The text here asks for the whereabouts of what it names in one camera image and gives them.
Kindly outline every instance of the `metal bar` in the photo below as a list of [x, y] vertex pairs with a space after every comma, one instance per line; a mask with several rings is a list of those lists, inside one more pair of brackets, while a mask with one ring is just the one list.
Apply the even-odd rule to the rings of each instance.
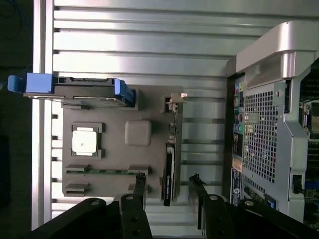
[[205, 183], [199, 178], [199, 174], [195, 174], [189, 178], [188, 202], [195, 217], [197, 229], [203, 229], [204, 225], [203, 198], [207, 197], [208, 193], [203, 184]]
[[[34, 0], [33, 72], [44, 73], [46, 1]], [[44, 101], [32, 101], [32, 214], [31, 229], [43, 224]]]
[[[53, 0], [46, 1], [45, 19], [45, 72], [52, 73], [53, 66]], [[51, 220], [51, 161], [52, 161], [52, 101], [44, 102], [44, 196], [43, 222]]]
[[138, 195], [141, 199], [142, 208], [146, 206], [146, 195], [147, 195], [146, 176], [144, 173], [138, 173], [135, 176], [135, 186], [133, 193]]
[[102, 238], [105, 235], [102, 218], [106, 215], [107, 206], [104, 200], [86, 199], [23, 238], [56, 239], [67, 235]]
[[121, 197], [120, 214], [123, 239], [152, 238], [148, 218], [137, 195], [125, 194]]
[[318, 238], [319, 236], [316, 230], [256, 200], [242, 200], [238, 204], [238, 208], [247, 213], [248, 218], [250, 218], [249, 221], [253, 222], [253, 219], [256, 218], [255, 223], [260, 227], [260, 231], [267, 229], [274, 235], [286, 234], [292, 236], [292, 238], [304, 238], [305, 235], [307, 235], [307, 238]]
[[234, 239], [235, 227], [230, 214], [226, 210], [224, 199], [217, 195], [203, 198], [205, 232], [207, 239]]

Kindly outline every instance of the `perforated metal panel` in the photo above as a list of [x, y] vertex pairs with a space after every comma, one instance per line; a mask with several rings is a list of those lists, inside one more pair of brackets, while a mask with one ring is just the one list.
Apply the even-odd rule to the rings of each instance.
[[278, 108], [273, 92], [245, 97], [244, 166], [275, 182]]

